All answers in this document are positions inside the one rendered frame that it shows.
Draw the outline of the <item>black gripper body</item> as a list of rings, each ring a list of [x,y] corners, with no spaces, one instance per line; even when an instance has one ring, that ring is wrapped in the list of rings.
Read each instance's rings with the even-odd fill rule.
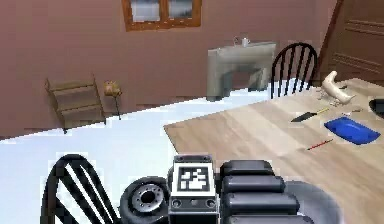
[[[120,198],[122,224],[168,224],[169,191],[163,177],[142,177]]]

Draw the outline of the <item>black bowl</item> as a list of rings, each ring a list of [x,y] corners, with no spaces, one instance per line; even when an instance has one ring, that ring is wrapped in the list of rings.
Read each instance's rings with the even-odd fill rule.
[[[375,98],[370,100],[369,107],[375,115],[384,119],[384,99]]]

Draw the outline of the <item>black spindle-back chair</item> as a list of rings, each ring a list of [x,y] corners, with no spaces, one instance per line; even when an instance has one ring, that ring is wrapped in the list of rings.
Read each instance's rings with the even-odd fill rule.
[[[121,224],[93,165],[82,155],[67,154],[53,165],[44,188],[40,224],[82,224],[66,202],[74,202],[87,224]]]
[[[271,70],[271,98],[309,90],[318,64],[318,54],[311,44],[296,42],[275,57]]]

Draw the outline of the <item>brown wooden shelf unit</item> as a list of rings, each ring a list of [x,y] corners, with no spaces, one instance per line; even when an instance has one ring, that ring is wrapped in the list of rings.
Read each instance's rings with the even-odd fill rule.
[[[94,74],[91,74],[91,79],[88,81],[51,83],[46,78],[45,90],[64,134],[69,129],[100,122],[106,123],[106,115]],[[86,111],[97,111],[98,115],[95,118],[69,119],[71,114]]]

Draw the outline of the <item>light wooden dining table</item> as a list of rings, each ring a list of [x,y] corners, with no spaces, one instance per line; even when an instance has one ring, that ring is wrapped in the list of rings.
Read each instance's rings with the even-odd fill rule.
[[[384,120],[369,108],[370,100],[384,98],[384,87],[357,78],[343,84],[354,95],[347,105],[331,106],[311,89],[169,124],[165,131],[177,152],[207,153],[217,165],[230,159],[268,160],[285,179],[309,182],[333,196],[346,224],[384,224]],[[323,108],[329,110],[291,122]],[[381,136],[354,145],[324,127],[345,113]],[[306,150],[329,139],[333,141]]]

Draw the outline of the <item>grey stone side table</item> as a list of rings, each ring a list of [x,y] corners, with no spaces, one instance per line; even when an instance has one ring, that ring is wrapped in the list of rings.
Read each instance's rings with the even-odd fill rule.
[[[275,42],[257,42],[210,49],[207,58],[207,101],[228,97],[232,90],[232,76],[236,72],[250,75],[249,91],[264,91],[271,81]]]

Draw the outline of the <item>red pencil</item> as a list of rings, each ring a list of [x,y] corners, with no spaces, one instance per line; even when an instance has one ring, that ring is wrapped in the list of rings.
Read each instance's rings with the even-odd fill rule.
[[[325,144],[327,144],[327,143],[330,143],[330,142],[332,142],[333,141],[333,139],[329,139],[329,140],[325,140],[325,141],[322,141],[321,143],[318,143],[318,144],[315,144],[315,145],[313,145],[313,146],[310,146],[309,148],[307,148],[306,150],[312,150],[312,149],[315,149],[315,148],[317,148],[317,147],[320,147],[320,146],[322,146],[322,145],[325,145]]]

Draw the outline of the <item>brown framed window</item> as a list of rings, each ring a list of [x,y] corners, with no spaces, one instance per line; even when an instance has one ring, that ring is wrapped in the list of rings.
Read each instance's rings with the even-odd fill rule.
[[[202,0],[121,0],[129,31],[199,27]]]

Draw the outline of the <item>blue rectangular plate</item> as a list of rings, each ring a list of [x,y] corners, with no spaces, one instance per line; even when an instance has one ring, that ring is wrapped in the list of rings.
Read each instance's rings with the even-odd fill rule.
[[[355,145],[369,144],[381,134],[348,117],[339,117],[324,124],[324,127],[338,137]]]

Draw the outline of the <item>cream curved statue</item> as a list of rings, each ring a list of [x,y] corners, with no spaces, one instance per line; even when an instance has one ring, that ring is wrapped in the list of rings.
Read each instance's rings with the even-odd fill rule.
[[[354,95],[346,94],[336,85],[336,76],[337,72],[331,71],[322,81],[321,87],[329,96],[338,100],[341,104],[348,104],[354,98]]]

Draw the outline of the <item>brown panelled room door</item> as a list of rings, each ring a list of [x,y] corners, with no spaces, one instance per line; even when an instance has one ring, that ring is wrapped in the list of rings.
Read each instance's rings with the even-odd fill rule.
[[[359,78],[384,86],[384,0],[337,0],[321,48],[317,79]]]

